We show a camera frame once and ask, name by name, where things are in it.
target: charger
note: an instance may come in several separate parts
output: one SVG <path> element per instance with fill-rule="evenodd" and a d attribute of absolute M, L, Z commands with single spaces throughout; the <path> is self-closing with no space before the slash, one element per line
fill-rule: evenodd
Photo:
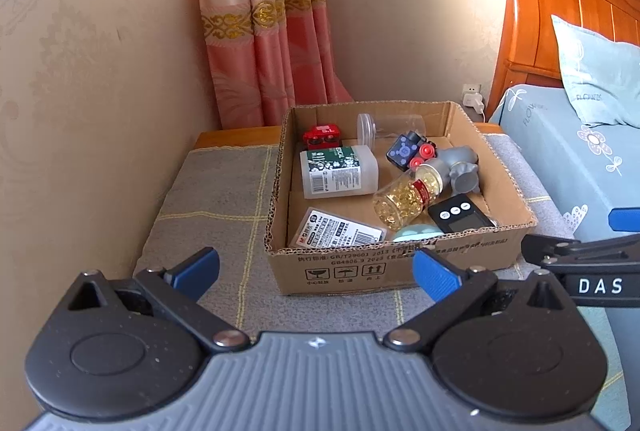
<path fill-rule="evenodd" d="M 482 115 L 482 121 L 486 122 L 484 117 L 484 102 L 482 101 L 482 95 L 479 93 L 465 93 L 462 98 L 462 105 L 472 107 L 477 114 Z"/>

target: jar of gold capsules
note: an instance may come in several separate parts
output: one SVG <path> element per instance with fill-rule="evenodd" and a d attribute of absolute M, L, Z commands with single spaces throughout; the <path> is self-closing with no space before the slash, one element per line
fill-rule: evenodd
<path fill-rule="evenodd" d="M 433 204 L 449 185 L 449 166 L 431 158 L 398 176 L 373 195 L 373 209 L 392 231 L 399 231 Z"/>

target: gold curtain trim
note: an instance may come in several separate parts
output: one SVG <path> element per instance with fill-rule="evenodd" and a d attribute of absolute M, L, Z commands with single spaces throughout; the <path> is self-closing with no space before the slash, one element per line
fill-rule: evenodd
<path fill-rule="evenodd" d="M 308 11 L 326 0 L 262 0 L 243 14 L 202 16 L 205 38 L 237 39 L 250 36 L 258 29 L 269 29 L 285 20 L 286 11 Z"/>

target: blue bedding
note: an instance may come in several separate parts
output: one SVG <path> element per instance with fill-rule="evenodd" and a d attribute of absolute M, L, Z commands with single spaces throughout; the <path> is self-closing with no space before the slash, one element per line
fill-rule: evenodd
<path fill-rule="evenodd" d="M 522 155 L 582 241 L 631 233 L 609 228 L 614 207 L 640 207 L 640 129 L 582 125 L 561 88 L 510 88 L 491 122 Z"/>

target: red label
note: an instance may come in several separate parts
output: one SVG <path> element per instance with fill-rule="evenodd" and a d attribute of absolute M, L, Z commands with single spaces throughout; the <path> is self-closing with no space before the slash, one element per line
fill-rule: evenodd
<path fill-rule="evenodd" d="M 422 208 L 424 208 L 425 205 L 429 205 L 429 191 L 427 190 L 427 186 L 424 185 L 421 180 L 416 180 L 412 186 L 414 186 L 414 189 L 418 191 L 418 194 L 420 194 L 420 198 L 422 199 Z"/>

